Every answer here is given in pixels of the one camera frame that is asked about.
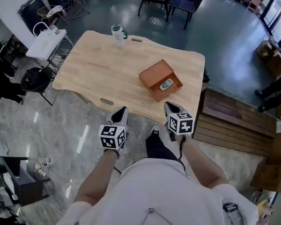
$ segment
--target white cup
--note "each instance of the white cup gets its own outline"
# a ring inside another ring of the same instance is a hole
[[[111,27],[111,32],[117,45],[123,47],[125,45],[125,39],[128,38],[127,32],[123,30],[121,25],[113,25]]]

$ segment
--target glass window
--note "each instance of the glass window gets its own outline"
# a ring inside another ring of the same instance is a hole
[[[265,16],[265,22],[268,26],[270,26],[273,21],[280,15],[281,13],[281,0],[274,0],[268,13]]]

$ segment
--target sneaker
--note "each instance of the sneaker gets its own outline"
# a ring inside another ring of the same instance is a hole
[[[151,135],[153,135],[153,134],[157,134],[159,136],[159,127],[158,126],[152,127]]]
[[[255,95],[261,98],[264,98],[264,95],[262,94],[261,90],[255,90]]]
[[[266,107],[264,107],[263,105],[258,107],[258,111],[263,113],[266,110]]]

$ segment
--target tiled floor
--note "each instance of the tiled floor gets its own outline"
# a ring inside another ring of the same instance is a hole
[[[159,5],[145,4],[138,17],[140,2],[88,0],[90,14],[72,20],[68,35],[76,42],[86,30],[110,34],[111,25],[120,23],[128,34],[203,54],[211,76],[210,85],[253,104],[260,103],[253,91],[266,86],[272,78],[254,52],[260,41],[267,37],[254,14],[232,0],[204,0],[184,31],[186,14],[176,11],[166,23],[165,13]],[[19,63],[20,69],[13,81],[19,81],[28,68],[36,67],[27,58]],[[52,100],[56,93],[50,87],[45,96]],[[39,157],[50,157],[53,162],[48,171],[52,180],[48,186],[51,196],[23,208],[32,224],[56,224],[71,204],[78,187],[103,153],[97,133],[106,115],[106,111],[91,102],[84,103],[70,91],[60,91],[53,107],[36,93],[28,93],[23,106],[0,100],[0,139],[9,147],[10,155],[28,155],[32,165]],[[118,169],[124,170],[146,156],[144,142],[155,124],[149,119],[129,115],[130,135],[117,161]],[[161,137],[165,145],[177,154],[177,145],[169,141],[164,127]],[[77,152],[79,143],[83,144],[80,153]],[[262,159],[203,142],[194,143],[224,170],[231,184],[238,189],[248,187]],[[193,177],[189,166],[187,174]],[[114,172],[109,189],[117,180],[118,174]]]
[[[111,34],[111,26],[120,23],[131,35],[146,37],[165,46],[195,51],[206,58],[210,84],[235,96],[260,105],[255,89],[273,81],[255,49],[266,30],[259,18],[235,0],[203,0],[183,30],[186,12],[175,11],[165,22],[164,7],[141,0],[87,0],[90,14],[71,21],[69,37],[76,42],[86,30]]]

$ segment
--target remote control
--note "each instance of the remote control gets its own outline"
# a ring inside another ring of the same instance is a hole
[[[161,85],[160,85],[160,89],[161,91],[167,90],[171,85],[173,85],[173,81],[168,78],[167,80],[165,80]]]

